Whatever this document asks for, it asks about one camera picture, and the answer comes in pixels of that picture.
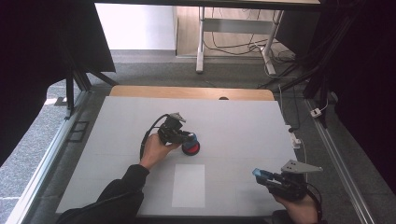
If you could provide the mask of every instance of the gray carpet floor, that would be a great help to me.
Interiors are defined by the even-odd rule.
[[[265,75],[262,60],[239,60],[239,59],[205,59],[205,71],[202,75],[195,73],[194,59],[175,58],[162,55],[138,55],[139,57],[129,57],[113,55],[116,63],[117,74],[106,73],[109,77],[117,80],[122,85],[149,85],[149,86],[181,86],[181,87],[210,87],[210,88],[244,88],[256,89],[263,83],[271,80]],[[277,71],[282,71],[286,65],[278,64]],[[301,71],[296,71],[291,76],[299,76]],[[78,116],[80,123],[88,124],[86,134],[80,142],[67,141],[60,152],[59,157],[50,170],[44,183],[44,187],[38,192],[34,204],[28,213],[25,223],[54,223],[57,215],[55,210],[62,199],[62,195],[67,187],[67,183],[73,174],[74,168],[78,163],[78,158],[89,137],[100,107],[109,94],[111,88],[102,80],[90,77],[92,91],[89,92],[89,100],[84,106],[83,113]],[[277,88],[278,84],[285,83],[290,79],[280,79],[269,89]],[[276,99],[282,102],[285,121],[292,127],[298,128],[295,131],[298,138],[303,139],[305,150],[296,150],[299,161],[304,161],[306,155],[307,163],[321,166],[324,172],[312,174],[308,177],[308,182],[315,185],[323,197],[324,217],[329,223],[360,223],[356,215],[353,204],[350,202],[344,186],[334,169],[334,165],[327,154],[325,146],[318,135],[318,130],[314,121],[309,116],[309,111],[301,95],[304,83],[276,94]],[[55,93],[55,97],[64,96],[63,92]],[[334,100],[330,99],[328,106],[328,130],[336,145],[341,148],[346,164],[352,173],[358,188],[361,190],[364,199],[369,205],[370,210],[377,223],[396,223],[396,198],[388,188],[384,180],[378,174],[370,160],[365,156],[359,144],[355,142],[346,128],[339,122],[333,112]],[[54,135],[60,120],[64,117],[65,108],[61,106],[51,106],[51,110],[60,110],[47,119],[37,118],[37,126],[32,138],[21,141],[21,147],[26,145],[26,149],[17,153],[24,154],[15,158],[19,161],[7,162],[5,168],[1,168],[0,177],[3,178],[0,185],[1,197],[1,216],[0,223],[7,220],[7,216],[12,207],[20,197],[29,176],[35,169],[35,163],[39,163],[43,151],[38,152],[37,148],[46,148],[51,136]],[[77,138],[72,133],[68,139]],[[148,223],[207,223],[207,220],[170,220],[155,219]]]

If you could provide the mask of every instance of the white rectangle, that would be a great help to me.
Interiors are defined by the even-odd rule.
[[[205,166],[176,164],[172,207],[205,207]]]

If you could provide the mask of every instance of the white metal table leg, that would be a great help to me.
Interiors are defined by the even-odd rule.
[[[205,8],[199,7],[199,43],[197,52],[197,67],[196,72],[201,74],[204,72],[204,20]]]
[[[270,36],[268,37],[268,41],[267,44],[265,45],[265,48],[261,48],[262,51],[262,57],[264,58],[265,61],[265,67],[267,68],[268,74],[270,76],[274,76],[276,74],[276,71],[274,69],[274,66],[271,62],[271,58],[270,58],[270,50],[271,50],[271,45],[273,44],[274,38],[275,38],[275,34],[276,34],[276,30],[277,27],[279,25],[280,22],[280,18],[282,16],[283,11],[276,11],[275,14],[275,20],[271,29],[271,33]]]

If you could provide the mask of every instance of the floor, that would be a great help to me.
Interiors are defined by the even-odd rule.
[[[185,8],[195,11],[196,19],[192,16],[192,12],[186,12],[191,16],[191,21],[196,20],[197,12],[193,8]],[[221,16],[227,16],[226,10],[215,10]],[[250,12],[239,9],[237,13],[243,16]],[[205,55],[213,56],[205,59],[205,72],[198,76],[195,74],[195,63],[192,56],[196,55],[196,47],[183,48],[180,41],[186,39],[189,43],[197,43],[195,33],[190,37],[182,37],[183,27],[191,25],[183,24],[183,20],[179,18],[179,34],[178,44],[180,49],[177,51],[177,57],[169,55],[159,55],[158,53],[147,52],[119,52],[113,51],[113,59],[117,67],[117,74],[108,73],[109,77],[114,78],[124,85],[159,85],[159,86],[196,86],[196,87],[212,87],[212,88],[246,88],[256,89],[269,78],[263,72],[262,59],[257,58],[257,53],[251,53],[246,58],[241,56],[234,58],[224,58],[229,54],[217,52],[216,50],[205,50]],[[216,42],[218,45],[229,46],[238,43],[248,43],[251,35],[241,37],[235,42],[234,38],[228,37],[228,34],[216,34]],[[206,34],[205,42],[209,43],[211,34]],[[276,64],[276,70],[282,71],[286,68],[284,64]],[[91,77],[93,89],[89,92],[89,101],[85,106],[84,112],[79,116],[79,121],[89,122],[89,131],[92,129],[97,113],[105,97],[109,94],[109,86],[101,80]],[[287,82],[287,79],[280,79],[277,84]],[[329,223],[360,223],[356,216],[353,204],[348,199],[344,190],[343,183],[340,181],[336,173],[332,161],[329,159],[327,152],[323,146],[323,142],[318,136],[318,130],[313,125],[313,120],[309,117],[309,111],[306,108],[305,101],[301,92],[304,88],[302,85],[296,86],[295,91],[289,90],[283,92],[282,95],[276,95],[279,105],[284,110],[285,121],[293,127],[299,127],[296,131],[298,138],[304,140],[304,147],[307,155],[308,163],[318,163],[325,172],[322,175],[311,175],[308,181],[317,186],[324,198],[324,213]],[[55,105],[58,97],[65,96],[64,82],[54,84],[48,93],[49,100],[44,105],[42,112],[37,117],[31,130],[24,136],[10,159],[0,168],[0,223],[5,223],[12,208],[20,198],[24,186],[35,171],[36,166],[45,153],[52,136],[58,130],[59,123],[64,118],[65,107],[61,101]],[[396,223],[396,197],[385,184],[381,176],[378,174],[370,160],[365,156],[358,143],[347,132],[342,123],[337,119],[333,112],[334,99],[330,99],[328,106],[328,125],[329,132],[336,145],[341,149],[341,154],[353,176],[358,188],[369,205],[376,223]],[[57,159],[57,166],[49,173],[44,186],[45,189],[40,190],[34,206],[25,223],[53,223],[57,216],[54,215],[57,203],[59,203],[67,186],[68,179],[73,174],[73,167],[78,162],[78,157],[84,148],[84,144],[88,138],[88,134],[83,137],[83,141],[76,143],[68,141],[64,144],[61,156]],[[299,160],[304,160],[305,151],[297,150],[296,154]],[[151,220],[150,223],[166,223],[165,221]]]

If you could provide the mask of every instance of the black sleeve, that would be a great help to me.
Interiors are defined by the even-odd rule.
[[[130,166],[122,179],[107,185],[96,203],[67,210],[56,223],[132,223],[143,202],[141,189],[148,174],[141,165]]]

